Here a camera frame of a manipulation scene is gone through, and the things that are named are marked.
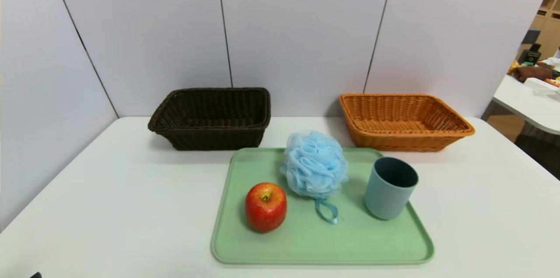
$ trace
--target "white table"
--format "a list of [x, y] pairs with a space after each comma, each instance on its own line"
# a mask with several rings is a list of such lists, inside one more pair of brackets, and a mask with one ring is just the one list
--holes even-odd
[[[0, 234], [0, 277], [559, 277], [560, 183], [468, 121], [476, 134], [441, 152], [385, 152], [420, 175], [411, 201], [436, 246], [427, 264], [220, 264], [210, 238], [233, 152], [174, 151], [138, 117], [114, 122]], [[261, 146], [305, 129], [352, 146], [340, 118], [272, 118]]]
[[[524, 86], [512, 76], [505, 76], [492, 100], [519, 115], [531, 125], [552, 134], [560, 134], [560, 102], [534, 95], [532, 89]], [[492, 112], [492, 103], [482, 119]]]

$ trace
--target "basket rim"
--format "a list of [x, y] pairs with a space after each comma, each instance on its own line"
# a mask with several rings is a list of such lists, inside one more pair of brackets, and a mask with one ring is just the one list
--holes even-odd
[[[382, 96], [402, 96], [402, 97], [406, 97], [406, 96], [421, 96], [421, 97], [430, 97], [431, 99], [435, 100], [438, 104], [440, 104], [444, 109], [446, 109], [452, 116], [458, 118], [462, 124], [464, 124], [467, 129], [465, 130], [401, 130], [401, 131], [397, 131], [397, 130], [366, 130], [364, 128], [361, 128], [360, 126], [358, 126], [358, 124], [356, 124], [356, 122], [354, 121], [354, 118], [352, 117], [348, 106], [346, 105], [346, 101], [344, 101], [344, 99], [346, 99], [347, 97], [354, 97], [354, 96], [366, 96], [366, 97], [382, 97]], [[429, 94], [407, 94], [407, 93], [396, 93], [396, 94], [386, 94], [386, 93], [350, 93], [350, 94], [342, 94], [340, 95], [340, 97], [338, 98], [339, 102], [340, 102], [340, 106], [342, 107], [342, 110], [344, 111], [344, 116], [346, 118], [346, 123], [348, 124], [348, 126], [352, 127], [352, 130], [361, 133], [361, 134], [366, 134], [370, 137], [379, 137], [379, 136], [383, 136], [383, 137], [402, 137], [402, 136], [406, 136], [406, 137], [467, 137], [467, 136], [472, 136], [475, 133], [474, 127], [467, 122], [459, 113], [457, 113], [454, 109], [452, 109], [449, 105], [447, 105], [444, 101], [442, 101], [441, 99], [439, 99], [436, 96], [433, 95], [429, 95]]]
[[[258, 91], [265, 95], [266, 108], [264, 112], [264, 120], [258, 124], [253, 124], [250, 126], [201, 126], [201, 127], [166, 127], [166, 126], [156, 126], [160, 116], [166, 111], [169, 102], [173, 97], [180, 92], [241, 92], [241, 91]], [[150, 118], [148, 122], [148, 129], [152, 132], [161, 133], [217, 133], [217, 132], [251, 132], [256, 130], [264, 130], [268, 127], [270, 123], [270, 92], [264, 87], [228, 87], [228, 88], [183, 88], [179, 90], [171, 91], [163, 100], [163, 102], [156, 108], [156, 111]]]

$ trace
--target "orange wicker basket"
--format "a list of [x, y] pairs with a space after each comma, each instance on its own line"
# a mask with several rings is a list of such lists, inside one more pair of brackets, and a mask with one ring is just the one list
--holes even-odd
[[439, 151], [474, 128], [437, 97], [426, 94], [344, 94], [340, 105], [358, 147]]

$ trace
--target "cup rim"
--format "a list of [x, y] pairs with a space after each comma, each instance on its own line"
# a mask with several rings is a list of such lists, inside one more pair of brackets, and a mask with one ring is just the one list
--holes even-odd
[[[414, 175], [416, 176], [416, 182], [415, 182], [414, 184], [412, 184], [411, 186], [407, 186], [407, 187], [397, 186], [397, 185], [391, 184], [390, 182], [387, 182], [383, 177], [381, 177], [381, 176], [379, 175], [379, 172], [378, 172], [378, 171], [376, 170], [376, 168], [375, 168], [375, 165], [377, 164], [377, 162], [378, 162], [380, 159], [382, 159], [382, 158], [390, 159], [390, 160], [396, 160], [396, 161], [398, 161], [398, 162], [400, 162], [400, 163], [402, 163], [402, 164], [408, 166], [409, 168], [411, 168], [411, 169], [412, 169], [412, 172], [414, 172]], [[395, 187], [395, 188], [399, 188], [400, 190], [408, 190], [408, 189], [410, 189], [410, 188], [412, 188], [412, 187], [415, 187], [416, 185], [418, 185], [418, 181], [420, 180], [420, 177], [418, 176], [418, 172], [416, 172], [416, 170], [412, 167], [412, 165], [410, 165], [410, 164], [404, 162], [403, 160], [400, 160], [399, 158], [393, 158], [392, 156], [383, 156], [383, 157], [378, 158], [377, 160], [375, 160], [375, 162], [374, 162], [374, 172], [375, 172], [376, 176], [377, 176], [380, 180], [382, 180], [384, 183], [386, 183], [386, 184], [389, 185], [389, 186], [392, 186], [392, 187]]]

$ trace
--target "green tray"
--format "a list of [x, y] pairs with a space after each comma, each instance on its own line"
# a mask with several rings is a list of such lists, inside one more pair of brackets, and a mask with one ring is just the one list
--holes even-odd
[[[434, 256], [434, 244], [410, 202], [395, 219], [383, 221], [366, 209], [364, 193], [374, 160], [369, 148], [345, 148], [348, 182], [328, 201], [338, 207], [332, 225], [315, 212], [311, 198], [288, 188], [279, 172], [284, 149], [246, 148], [231, 159], [212, 235], [212, 254], [227, 264], [421, 264]], [[256, 232], [244, 213], [245, 196], [260, 182], [286, 191], [286, 220], [276, 230]]]

